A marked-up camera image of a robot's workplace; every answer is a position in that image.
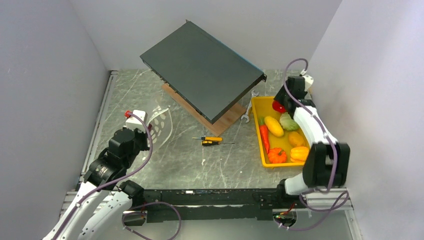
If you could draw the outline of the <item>red toy bell pepper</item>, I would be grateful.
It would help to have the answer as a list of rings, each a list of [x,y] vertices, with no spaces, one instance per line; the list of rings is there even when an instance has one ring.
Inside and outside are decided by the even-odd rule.
[[[276,112],[281,113],[281,114],[287,112],[286,108],[276,100],[274,100],[272,102],[272,108],[273,108],[273,110],[275,110]]]

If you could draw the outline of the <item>orange toy carrot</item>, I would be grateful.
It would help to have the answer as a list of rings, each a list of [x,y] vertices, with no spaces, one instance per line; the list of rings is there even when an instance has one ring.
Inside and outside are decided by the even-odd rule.
[[[265,148],[265,152],[266,152],[266,154],[268,154],[269,151],[270,151],[269,130],[268,130],[268,127],[265,124],[265,118],[264,117],[260,117],[258,119],[258,126],[259,126],[260,137],[261,137],[263,146]]]

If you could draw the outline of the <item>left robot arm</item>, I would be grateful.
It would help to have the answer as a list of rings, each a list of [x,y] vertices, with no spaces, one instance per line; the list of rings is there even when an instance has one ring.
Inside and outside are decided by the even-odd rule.
[[[128,179],[127,169],[141,151],[152,154],[149,129],[117,130],[91,163],[68,209],[46,240],[96,240],[124,211],[139,209],[144,189]]]

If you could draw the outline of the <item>orange toy pumpkin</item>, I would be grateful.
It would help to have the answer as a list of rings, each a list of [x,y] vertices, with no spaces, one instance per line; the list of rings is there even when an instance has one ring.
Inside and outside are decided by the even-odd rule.
[[[287,162],[287,154],[280,147],[270,149],[267,156],[271,164],[283,164]]]

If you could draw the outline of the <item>clear dotted zip bag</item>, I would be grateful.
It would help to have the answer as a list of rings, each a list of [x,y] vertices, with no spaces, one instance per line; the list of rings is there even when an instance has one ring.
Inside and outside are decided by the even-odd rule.
[[[148,117],[148,127],[152,137],[153,151],[157,151],[169,140],[173,132],[170,109],[156,106]]]

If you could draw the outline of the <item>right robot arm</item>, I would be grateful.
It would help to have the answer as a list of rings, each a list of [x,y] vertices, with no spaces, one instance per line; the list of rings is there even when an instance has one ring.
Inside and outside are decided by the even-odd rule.
[[[342,187],[347,180],[351,149],[328,131],[314,102],[306,99],[313,81],[309,75],[289,76],[274,97],[289,118],[299,125],[310,146],[302,172],[285,179],[284,189],[275,194],[276,203],[282,208],[289,207],[296,195],[308,193],[317,187],[327,191]]]

